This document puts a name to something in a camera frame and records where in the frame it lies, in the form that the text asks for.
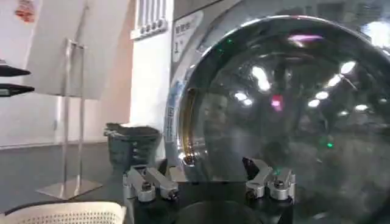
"white wall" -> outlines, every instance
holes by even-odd
[[[174,1],[167,1],[168,30],[134,42],[130,123],[150,125],[163,132],[165,103],[171,70],[171,38]],[[163,141],[158,156],[164,156]]]
[[[26,24],[14,15],[16,0],[0,0],[0,58],[26,67],[35,23]],[[40,9],[41,0],[34,0]],[[100,100],[86,101],[85,139],[104,141],[106,122],[128,122],[131,76],[130,17],[123,24],[114,67]],[[22,78],[0,78],[1,83],[22,83]],[[61,141],[60,97],[30,93],[0,98],[0,149],[13,145],[53,144]],[[78,137],[78,100],[71,101],[70,140]]]

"display stand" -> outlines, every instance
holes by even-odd
[[[69,89],[71,83],[71,71],[72,71],[72,55],[74,50],[81,51],[81,72],[80,72],[80,124],[79,124],[79,148],[77,154],[77,164],[78,171],[77,176],[71,180],[68,180],[68,146],[69,146]],[[62,182],[44,187],[37,190],[40,193],[50,195],[59,199],[68,200],[74,198],[78,195],[87,193],[96,188],[102,186],[100,183],[95,183],[88,180],[82,179],[82,150],[84,142],[84,117],[85,117],[85,98],[83,95],[84,92],[84,56],[85,56],[85,46],[80,45],[78,42],[72,41],[70,39],[66,40],[66,68],[65,75],[63,79],[62,93],[64,96],[63,104],[63,145],[62,145]]]

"label sticker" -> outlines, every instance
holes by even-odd
[[[198,11],[176,21],[174,26],[172,60],[178,62],[191,36],[203,19],[203,12]]]

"gray trash bin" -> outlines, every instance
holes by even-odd
[[[114,172],[126,172],[134,165],[147,164],[161,138],[151,127],[123,127],[108,123],[104,130],[108,137],[110,162]]]

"screw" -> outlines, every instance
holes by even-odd
[[[256,199],[256,194],[255,194],[255,191],[253,189],[250,189],[249,191],[247,191],[245,196],[248,200]]]
[[[149,182],[144,182],[142,184],[142,191],[150,191],[152,189],[152,185]]]
[[[281,180],[275,180],[274,182],[274,186],[277,188],[277,189],[280,189],[280,188],[283,188],[285,186],[285,183]]]
[[[171,199],[172,201],[176,200],[177,197],[178,197],[178,192],[177,191],[171,191],[170,193],[168,193],[168,197],[169,199]]]

